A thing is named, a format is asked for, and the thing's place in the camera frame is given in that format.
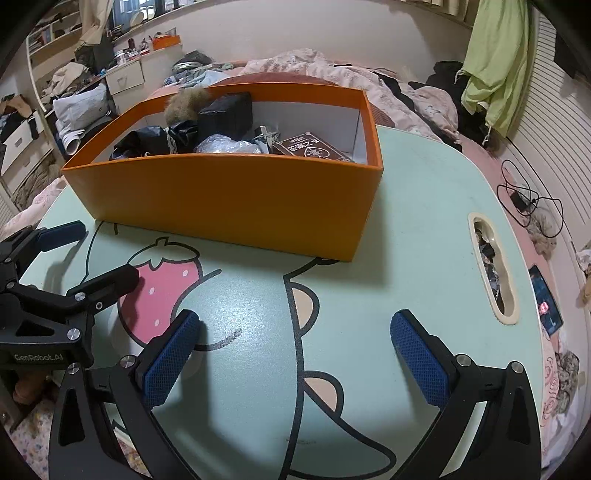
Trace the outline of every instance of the pink strawberry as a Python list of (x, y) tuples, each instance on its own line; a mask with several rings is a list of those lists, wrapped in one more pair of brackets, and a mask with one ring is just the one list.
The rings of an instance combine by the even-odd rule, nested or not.
[(203, 277), (198, 258), (192, 247), (162, 237), (129, 259), (139, 271), (139, 284), (119, 299), (119, 318), (138, 344), (145, 346), (168, 328), (181, 296)]

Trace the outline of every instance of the hanging cloth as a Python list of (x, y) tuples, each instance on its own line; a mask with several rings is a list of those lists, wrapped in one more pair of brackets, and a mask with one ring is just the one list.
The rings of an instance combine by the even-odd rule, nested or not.
[(517, 111), (528, 66), (527, 0), (480, 0), (461, 75), (470, 79), (462, 105), (484, 107), (486, 124), (504, 137)]
[(78, 42), (78, 47), (100, 44), (113, 3), (114, 0), (80, 0), (82, 36)]

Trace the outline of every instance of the wall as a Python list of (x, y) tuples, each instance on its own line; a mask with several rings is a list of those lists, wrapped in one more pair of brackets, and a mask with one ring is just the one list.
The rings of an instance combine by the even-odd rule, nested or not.
[(556, 29), (535, 9), (537, 49), (519, 123), (509, 137), (563, 202), (577, 249), (591, 238), (591, 85), (554, 63)]
[(439, 60), (463, 60), (470, 30), (396, 0), (204, 0), (158, 17), (131, 36), (139, 45), (157, 31), (177, 29), (183, 50), (200, 50), (216, 61), (271, 57), (310, 47), (330, 59), (407, 67), (417, 80)]
[(0, 79), (0, 98), (10, 93), (20, 93), (27, 99), (33, 94), (33, 84), (27, 66), (27, 50), (24, 44), (18, 49)]

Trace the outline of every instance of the white pillow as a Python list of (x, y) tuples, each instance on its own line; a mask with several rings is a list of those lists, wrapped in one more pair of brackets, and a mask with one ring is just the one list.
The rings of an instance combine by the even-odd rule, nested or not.
[(104, 83), (88, 92), (54, 100), (53, 109), (65, 128), (80, 130), (105, 116), (109, 111)]

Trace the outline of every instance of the desk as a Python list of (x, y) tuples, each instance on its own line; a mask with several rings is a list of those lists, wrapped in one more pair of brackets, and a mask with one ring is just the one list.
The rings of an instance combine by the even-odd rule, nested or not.
[[(390, 320), (399, 309), (480, 365), (519, 360), (540, 410), (534, 293), (489, 184), (444, 144), (386, 127), (378, 135), (384, 176), (351, 263), (95, 222), (70, 188), (42, 221), (79, 219), (88, 235), (40, 255), (22, 283), (65, 293), (126, 262), (144, 279), (141, 318), (125, 301), (96, 316), (95, 366), (141, 351), (178, 309), (204, 321), (199, 351), (154, 410), (201, 478), (390, 479), (438, 412), (392, 347)], [(196, 179), (187, 208), (200, 201)], [(516, 325), (502, 325), (492, 312), (470, 240), (472, 212), (485, 214), (504, 243), (520, 302)], [(473, 415), (452, 467), (481, 414)]]

